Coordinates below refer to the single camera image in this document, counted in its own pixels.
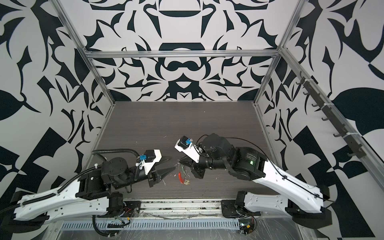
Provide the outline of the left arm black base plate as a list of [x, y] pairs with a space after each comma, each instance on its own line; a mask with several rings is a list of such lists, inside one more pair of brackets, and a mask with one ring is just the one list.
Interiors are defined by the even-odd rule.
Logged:
[[123, 217], [134, 217], [141, 212], [141, 201], [124, 201]]

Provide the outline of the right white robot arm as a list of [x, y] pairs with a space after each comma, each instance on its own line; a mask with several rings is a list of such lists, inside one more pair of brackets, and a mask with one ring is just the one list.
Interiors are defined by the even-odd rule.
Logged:
[[260, 184], [276, 192], [276, 195], [258, 195], [239, 191], [232, 204], [235, 213], [223, 213], [227, 218], [262, 213], [287, 215], [296, 224], [309, 229], [333, 223], [332, 212], [324, 204], [330, 198], [328, 187], [312, 186], [293, 177], [253, 148], [235, 147], [226, 138], [210, 134], [197, 144], [183, 136], [175, 149], [185, 154], [179, 162], [190, 168], [197, 179], [203, 179], [206, 170], [225, 169], [238, 180]]

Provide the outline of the red capped key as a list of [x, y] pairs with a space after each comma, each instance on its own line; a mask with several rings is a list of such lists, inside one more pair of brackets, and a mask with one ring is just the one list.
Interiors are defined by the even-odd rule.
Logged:
[[180, 183], [181, 183], [181, 184], [184, 184], [184, 183], [185, 183], [185, 178], [182, 176], [182, 173], [181, 173], [181, 172], [178, 173], [178, 177], [179, 177], [179, 181], [180, 181]]

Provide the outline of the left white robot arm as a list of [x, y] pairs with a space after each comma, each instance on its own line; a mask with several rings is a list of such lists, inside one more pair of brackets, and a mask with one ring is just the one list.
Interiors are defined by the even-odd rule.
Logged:
[[149, 186], [161, 182], [174, 167], [155, 169], [156, 163], [145, 167], [129, 168], [124, 158], [117, 157], [83, 171], [62, 187], [40, 194], [16, 192], [11, 206], [4, 214], [1, 229], [10, 233], [28, 233], [44, 224], [66, 218], [96, 216], [121, 217], [125, 214], [123, 194], [118, 190], [141, 181]]

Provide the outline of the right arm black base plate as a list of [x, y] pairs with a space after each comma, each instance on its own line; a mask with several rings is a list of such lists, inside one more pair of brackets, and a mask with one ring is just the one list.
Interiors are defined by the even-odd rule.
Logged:
[[222, 215], [224, 218], [242, 218], [246, 216], [244, 202], [240, 200], [221, 200]]

